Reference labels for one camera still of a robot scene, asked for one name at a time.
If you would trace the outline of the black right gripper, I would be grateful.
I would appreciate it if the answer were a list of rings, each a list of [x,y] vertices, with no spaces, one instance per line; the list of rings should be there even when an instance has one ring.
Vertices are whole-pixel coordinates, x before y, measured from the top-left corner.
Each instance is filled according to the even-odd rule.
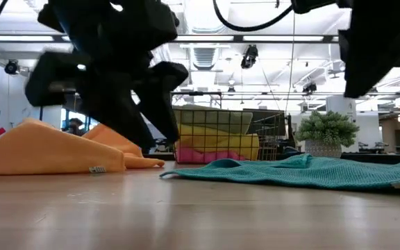
[[[347,30],[338,31],[342,61],[363,54],[388,64],[347,64],[344,97],[366,95],[393,66],[400,66],[400,0],[292,0],[296,14],[336,4],[351,9]]]

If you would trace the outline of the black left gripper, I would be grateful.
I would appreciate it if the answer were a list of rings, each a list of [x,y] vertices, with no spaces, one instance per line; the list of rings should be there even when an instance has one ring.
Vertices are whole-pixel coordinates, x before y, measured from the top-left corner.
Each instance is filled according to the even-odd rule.
[[[179,24],[161,0],[48,0],[39,23],[64,33],[71,53],[45,51],[25,87],[33,106],[62,104],[71,92],[81,111],[143,149],[155,145],[142,113],[168,142],[178,139],[172,92],[184,65],[151,65],[152,50],[175,40]],[[140,98],[138,106],[131,97]]]

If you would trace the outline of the green microfiber towel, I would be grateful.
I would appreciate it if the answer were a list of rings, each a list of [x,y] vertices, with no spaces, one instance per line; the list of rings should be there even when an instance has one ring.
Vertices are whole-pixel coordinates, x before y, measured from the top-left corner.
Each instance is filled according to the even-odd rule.
[[[179,124],[213,128],[229,133],[246,134],[253,114],[241,110],[224,110],[205,106],[174,106],[174,115]]]

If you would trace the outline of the pink microfiber towel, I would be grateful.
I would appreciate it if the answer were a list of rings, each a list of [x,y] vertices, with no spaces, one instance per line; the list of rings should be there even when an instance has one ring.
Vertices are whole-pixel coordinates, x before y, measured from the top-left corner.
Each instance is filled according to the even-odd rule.
[[[243,156],[240,156],[233,151],[200,152],[192,148],[183,147],[176,150],[176,161],[183,164],[208,164],[225,158],[245,160]]]

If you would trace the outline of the yellow microfiber towel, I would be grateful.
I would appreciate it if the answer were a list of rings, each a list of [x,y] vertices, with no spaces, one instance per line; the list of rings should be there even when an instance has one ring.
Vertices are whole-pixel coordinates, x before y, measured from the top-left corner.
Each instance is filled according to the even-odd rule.
[[[259,151],[257,134],[235,134],[215,128],[178,125],[178,145],[198,152],[232,151],[245,160],[256,160]]]

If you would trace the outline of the teal microfiber towel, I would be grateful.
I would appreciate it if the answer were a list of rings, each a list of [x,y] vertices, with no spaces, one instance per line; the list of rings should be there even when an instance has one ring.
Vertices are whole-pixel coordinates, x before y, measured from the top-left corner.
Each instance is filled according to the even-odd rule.
[[[276,161],[220,159],[200,168],[173,169],[161,178],[176,175],[204,181],[272,184],[326,190],[400,190],[400,163],[393,165],[340,158],[291,156]]]

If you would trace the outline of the orange microfiber towel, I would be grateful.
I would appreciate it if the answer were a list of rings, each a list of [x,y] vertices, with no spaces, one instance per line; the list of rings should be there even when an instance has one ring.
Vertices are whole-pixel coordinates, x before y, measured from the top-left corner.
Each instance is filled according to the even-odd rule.
[[[155,158],[128,156],[31,118],[0,137],[0,175],[100,174],[164,164]]]
[[[128,156],[143,157],[139,146],[103,124],[96,125],[86,132],[83,138],[116,148]]]

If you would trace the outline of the green potted artificial plant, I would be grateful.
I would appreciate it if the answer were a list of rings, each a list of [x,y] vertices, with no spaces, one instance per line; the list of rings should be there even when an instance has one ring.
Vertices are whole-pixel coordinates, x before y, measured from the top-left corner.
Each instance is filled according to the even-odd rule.
[[[295,138],[305,142],[306,153],[315,157],[340,158],[342,147],[350,147],[356,142],[356,126],[348,115],[328,111],[321,114],[313,111],[301,121]]]

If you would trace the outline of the person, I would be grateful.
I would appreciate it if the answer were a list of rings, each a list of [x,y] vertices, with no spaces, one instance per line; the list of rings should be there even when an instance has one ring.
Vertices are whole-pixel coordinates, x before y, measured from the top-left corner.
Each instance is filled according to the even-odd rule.
[[[83,122],[79,118],[71,118],[68,125],[64,128],[64,132],[77,136],[82,136],[85,131],[81,129]]]

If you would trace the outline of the black monitor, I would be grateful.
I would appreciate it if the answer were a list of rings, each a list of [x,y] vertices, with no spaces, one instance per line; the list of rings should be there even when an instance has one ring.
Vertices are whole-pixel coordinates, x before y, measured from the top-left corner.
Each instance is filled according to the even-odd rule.
[[[285,113],[282,110],[261,110],[245,108],[244,111],[253,114],[248,133],[257,133],[259,136],[286,135]]]

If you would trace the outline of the black aluminium table frame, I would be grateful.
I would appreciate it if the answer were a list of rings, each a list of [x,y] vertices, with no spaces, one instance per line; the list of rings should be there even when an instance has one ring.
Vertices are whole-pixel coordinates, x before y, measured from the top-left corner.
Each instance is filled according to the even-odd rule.
[[[160,160],[175,161],[174,154],[144,154],[145,158],[157,158]],[[343,153],[341,159],[354,160],[364,163],[397,164],[400,163],[400,154],[366,154]]]

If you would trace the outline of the black frame beam with lights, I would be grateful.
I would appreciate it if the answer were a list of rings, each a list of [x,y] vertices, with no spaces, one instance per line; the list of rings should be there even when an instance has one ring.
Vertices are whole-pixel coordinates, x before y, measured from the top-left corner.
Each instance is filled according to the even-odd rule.
[[[0,35],[0,42],[70,43],[66,35]],[[337,44],[337,35],[179,35],[169,43]]]

